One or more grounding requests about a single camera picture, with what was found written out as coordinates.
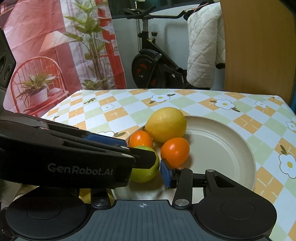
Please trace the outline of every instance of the tablecloth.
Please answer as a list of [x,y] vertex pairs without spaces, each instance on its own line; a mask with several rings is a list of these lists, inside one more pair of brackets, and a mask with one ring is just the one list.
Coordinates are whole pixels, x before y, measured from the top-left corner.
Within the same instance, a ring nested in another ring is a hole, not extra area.
[[278,96],[183,89],[80,90],[42,118],[125,139],[163,107],[220,121],[249,144],[255,192],[277,210],[270,238],[296,240],[296,116]]

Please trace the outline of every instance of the crosshair symbol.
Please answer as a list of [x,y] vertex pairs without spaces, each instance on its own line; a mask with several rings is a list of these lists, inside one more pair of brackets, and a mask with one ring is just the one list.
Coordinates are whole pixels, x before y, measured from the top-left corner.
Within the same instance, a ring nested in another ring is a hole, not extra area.
[[147,206],[149,206],[149,205],[147,205],[146,203],[141,203],[141,204],[138,205],[138,206],[140,206],[141,208],[145,208],[145,207],[147,207]]

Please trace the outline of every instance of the blue pad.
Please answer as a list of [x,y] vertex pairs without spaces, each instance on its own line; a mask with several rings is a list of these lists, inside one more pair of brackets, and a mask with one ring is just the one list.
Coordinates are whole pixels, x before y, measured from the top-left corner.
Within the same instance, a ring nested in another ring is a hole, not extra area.
[[128,146],[125,140],[117,139],[113,137],[102,136],[98,134],[92,134],[84,139],[99,142],[106,145],[120,145],[120,146]]
[[160,174],[166,188],[170,188],[171,187],[170,170],[167,168],[167,166],[162,160],[160,161]]

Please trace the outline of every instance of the tangerine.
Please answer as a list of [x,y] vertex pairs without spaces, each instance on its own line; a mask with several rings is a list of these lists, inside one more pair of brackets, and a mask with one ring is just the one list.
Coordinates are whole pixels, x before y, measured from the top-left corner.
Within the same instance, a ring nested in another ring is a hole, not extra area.
[[130,136],[128,145],[130,147],[148,146],[153,148],[153,141],[147,132],[136,131]]
[[163,144],[160,156],[161,159],[166,159],[172,167],[179,167],[186,161],[189,152],[189,142],[182,137],[176,137]]

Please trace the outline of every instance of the window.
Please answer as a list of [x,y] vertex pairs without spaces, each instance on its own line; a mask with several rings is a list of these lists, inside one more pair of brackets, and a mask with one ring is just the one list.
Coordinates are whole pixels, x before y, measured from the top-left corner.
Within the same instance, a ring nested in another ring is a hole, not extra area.
[[[153,5],[156,10],[171,8],[180,5],[199,4],[202,0],[145,0],[145,2],[138,2],[138,8],[147,9]],[[135,7],[135,0],[108,0],[112,18],[124,18],[123,8]]]

